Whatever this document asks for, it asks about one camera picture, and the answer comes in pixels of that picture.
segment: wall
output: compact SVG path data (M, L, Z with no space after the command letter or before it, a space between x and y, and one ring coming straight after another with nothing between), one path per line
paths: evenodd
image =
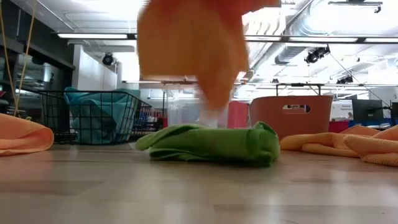
M75 46L72 87L78 90L114 90L118 75L106 68L101 62L89 56L83 46Z
M118 88L138 90L138 83L122 83L122 81L139 81L140 71L138 56L135 52L113 54L118 60Z

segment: floor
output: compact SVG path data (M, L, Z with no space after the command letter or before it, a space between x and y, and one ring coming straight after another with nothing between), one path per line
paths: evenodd
M375 224L398 220L398 170L284 152L268 169L149 162L132 146L0 158L12 224Z

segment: plastic bin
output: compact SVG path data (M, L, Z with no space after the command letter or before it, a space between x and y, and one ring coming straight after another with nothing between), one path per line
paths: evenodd
M171 86L165 89L168 126L177 124L200 124L210 128L227 128L228 106L217 117L209 117L197 88Z
M275 130L279 139L294 134L325 133L329 130L332 101L332 96L256 98L250 105L251 122L265 122Z

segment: orange towel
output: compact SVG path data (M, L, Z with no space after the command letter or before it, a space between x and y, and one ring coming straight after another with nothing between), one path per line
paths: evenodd
M196 76L208 109L222 110L236 76L249 68L241 16L279 0L152 0L138 24L145 79Z
M371 138L347 136L344 143L358 153L364 162L398 167L398 126L377 133Z
M51 129L28 120L0 114L0 156L44 151L53 142Z
M354 126L339 134L299 134L280 141L281 150L360 157L364 162L398 167L398 126L378 131Z

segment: spotlight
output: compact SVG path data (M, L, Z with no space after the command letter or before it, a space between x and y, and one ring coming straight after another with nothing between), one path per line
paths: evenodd
M317 47L315 50L308 52L308 55L304 59L304 61L307 64L315 63L328 54L330 54L329 46Z
M348 83L353 83L353 82L354 82L353 76L349 75L347 77L338 79L336 84L348 84Z
M102 59L102 63L106 66L111 66L114 62L112 53L105 53L104 58Z

